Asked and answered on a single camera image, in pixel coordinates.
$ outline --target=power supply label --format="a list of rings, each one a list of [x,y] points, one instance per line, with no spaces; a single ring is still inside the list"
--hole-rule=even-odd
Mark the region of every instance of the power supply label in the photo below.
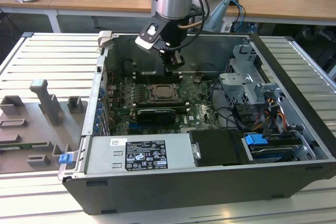
[[[126,142],[125,169],[167,169],[168,160],[164,140]]]

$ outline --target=robotic arm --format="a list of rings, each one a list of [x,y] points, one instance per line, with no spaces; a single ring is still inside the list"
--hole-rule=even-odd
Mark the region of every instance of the robotic arm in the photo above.
[[[196,39],[209,16],[218,14],[218,8],[223,5],[223,0],[156,0],[156,2],[155,15],[145,25],[135,42],[146,50],[154,48],[159,51],[165,70],[169,72],[184,65],[183,56],[180,55],[181,49]],[[200,28],[194,38],[183,43],[188,29],[197,26]]]

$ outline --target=blue clip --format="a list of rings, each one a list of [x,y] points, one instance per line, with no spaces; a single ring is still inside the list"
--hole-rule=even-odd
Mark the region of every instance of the blue clip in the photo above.
[[[263,138],[262,134],[248,134],[245,136],[245,141],[248,145],[250,144],[268,144],[268,141]]]
[[[72,164],[72,159],[74,158],[73,156],[73,154],[62,154],[59,156],[58,162],[60,164]]]

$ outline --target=motherboard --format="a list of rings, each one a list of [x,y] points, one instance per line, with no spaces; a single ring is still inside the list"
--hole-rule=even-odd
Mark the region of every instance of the motherboard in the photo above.
[[[106,106],[112,135],[187,133],[220,129],[209,101],[211,84],[200,73],[109,77]]]

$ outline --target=blue cable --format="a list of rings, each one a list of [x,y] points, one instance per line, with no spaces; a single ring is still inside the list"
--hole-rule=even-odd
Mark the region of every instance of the blue cable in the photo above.
[[[235,5],[237,5],[237,7],[239,8],[239,11],[240,11],[240,14],[241,14],[241,19],[240,19],[240,24],[239,24],[239,27],[237,29],[237,32],[239,31],[239,29],[241,28],[242,24],[243,24],[243,15],[244,15],[244,12],[243,12],[243,9],[242,9],[242,6],[239,5],[236,1],[234,0],[231,0]]]

